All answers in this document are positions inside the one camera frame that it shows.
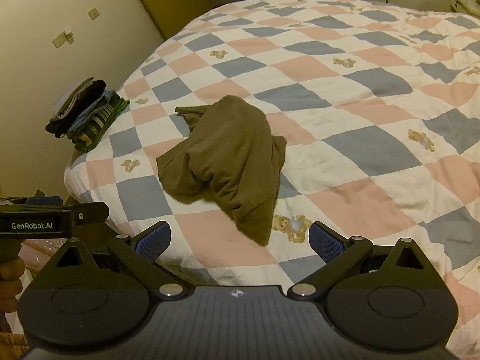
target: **blue gripper pad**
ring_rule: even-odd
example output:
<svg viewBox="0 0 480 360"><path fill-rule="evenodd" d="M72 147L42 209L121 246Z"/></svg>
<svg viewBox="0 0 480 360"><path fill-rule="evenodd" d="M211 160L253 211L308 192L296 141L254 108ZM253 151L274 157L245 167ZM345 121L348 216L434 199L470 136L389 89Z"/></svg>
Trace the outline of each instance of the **blue gripper pad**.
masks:
<svg viewBox="0 0 480 360"><path fill-rule="evenodd" d="M42 196L38 198L28 198L25 204L62 206L63 201L62 201L62 198L59 196Z"/></svg>
<svg viewBox="0 0 480 360"><path fill-rule="evenodd" d="M132 238L132 247L145 260L153 263L169 247L170 241L170 226L166 222L161 222Z"/></svg>
<svg viewBox="0 0 480 360"><path fill-rule="evenodd" d="M345 245L340 240L335 239L315 223L310 226L308 240L311 248L326 263L345 251Z"/></svg>

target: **human hand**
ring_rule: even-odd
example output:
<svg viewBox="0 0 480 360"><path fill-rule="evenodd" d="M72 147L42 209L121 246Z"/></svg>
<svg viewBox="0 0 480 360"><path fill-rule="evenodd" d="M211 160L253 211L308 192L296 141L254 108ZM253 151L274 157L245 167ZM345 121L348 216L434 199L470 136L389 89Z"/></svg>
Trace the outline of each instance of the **human hand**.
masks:
<svg viewBox="0 0 480 360"><path fill-rule="evenodd" d="M18 300L15 295L22 292L20 278L25 272L25 262L21 257L0 264L0 312L15 312Z"/></svg>

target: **folded clothes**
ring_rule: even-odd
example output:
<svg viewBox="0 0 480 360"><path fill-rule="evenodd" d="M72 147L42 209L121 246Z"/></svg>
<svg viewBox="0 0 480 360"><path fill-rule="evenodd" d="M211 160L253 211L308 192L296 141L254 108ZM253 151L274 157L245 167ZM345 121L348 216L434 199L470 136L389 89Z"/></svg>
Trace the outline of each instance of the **folded clothes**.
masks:
<svg viewBox="0 0 480 360"><path fill-rule="evenodd" d="M130 104L129 100L116 95L111 97L105 107L101 106L99 109L95 109L79 137L72 139L75 149L80 152L89 152L94 149L113 121L128 107L128 104Z"/></svg>
<svg viewBox="0 0 480 360"><path fill-rule="evenodd" d="M157 158L164 191L177 200L195 199L209 186L237 229L266 246L285 162L285 138L272 136L265 114L236 96L175 111L191 133Z"/></svg>
<svg viewBox="0 0 480 360"><path fill-rule="evenodd" d="M93 77L89 77L69 88L63 93L53 105L53 112L50 122L63 119L74 107L80 93L90 85L92 85Z"/></svg>
<svg viewBox="0 0 480 360"><path fill-rule="evenodd" d="M64 115L61 120L55 120L48 123L45 130L54 134L57 138L63 137L81 112L102 96L106 87L107 85L105 84L105 81L101 79L93 81L88 88L81 91L78 99L68 114Z"/></svg>
<svg viewBox="0 0 480 360"><path fill-rule="evenodd" d="M72 123L65 134L67 138L72 140L77 139L82 130L88 125L92 117L94 117L95 114L99 113L101 110L106 109L113 98L116 100L116 105L120 99L119 95L117 95L115 91L105 90L98 99L96 99L85 110L83 110L80 115L78 115L76 120Z"/></svg>

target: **checkered bedspread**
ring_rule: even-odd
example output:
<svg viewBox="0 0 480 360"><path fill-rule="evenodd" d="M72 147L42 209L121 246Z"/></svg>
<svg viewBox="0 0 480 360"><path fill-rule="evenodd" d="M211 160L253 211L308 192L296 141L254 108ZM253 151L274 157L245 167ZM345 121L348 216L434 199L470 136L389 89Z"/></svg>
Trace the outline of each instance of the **checkered bedspread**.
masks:
<svg viewBox="0 0 480 360"><path fill-rule="evenodd" d="M480 20L354 0L224 5L162 44L118 93L130 107L65 173L119 231L172 229L164 264L223 285L292 283L324 262L309 221L412 237L459 304L449 348L480 356ZM268 247L216 205L164 194L155 159L188 136L174 112L237 95L287 140Z"/></svg>

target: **wall switch plate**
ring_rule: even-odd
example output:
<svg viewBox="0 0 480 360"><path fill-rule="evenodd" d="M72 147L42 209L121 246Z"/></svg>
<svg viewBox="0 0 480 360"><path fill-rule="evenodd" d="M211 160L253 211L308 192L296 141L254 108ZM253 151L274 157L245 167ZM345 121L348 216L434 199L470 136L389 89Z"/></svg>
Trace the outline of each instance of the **wall switch plate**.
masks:
<svg viewBox="0 0 480 360"><path fill-rule="evenodd" d="M63 37L63 33L57 36L52 43L56 48L60 48L60 46L65 43L65 38Z"/></svg>
<svg viewBox="0 0 480 360"><path fill-rule="evenodd" d="M97 8L93 8L88 12L88 16L90 16L92 20L95 20L97 17L100 16L100 12L98 11Z"/></svg>

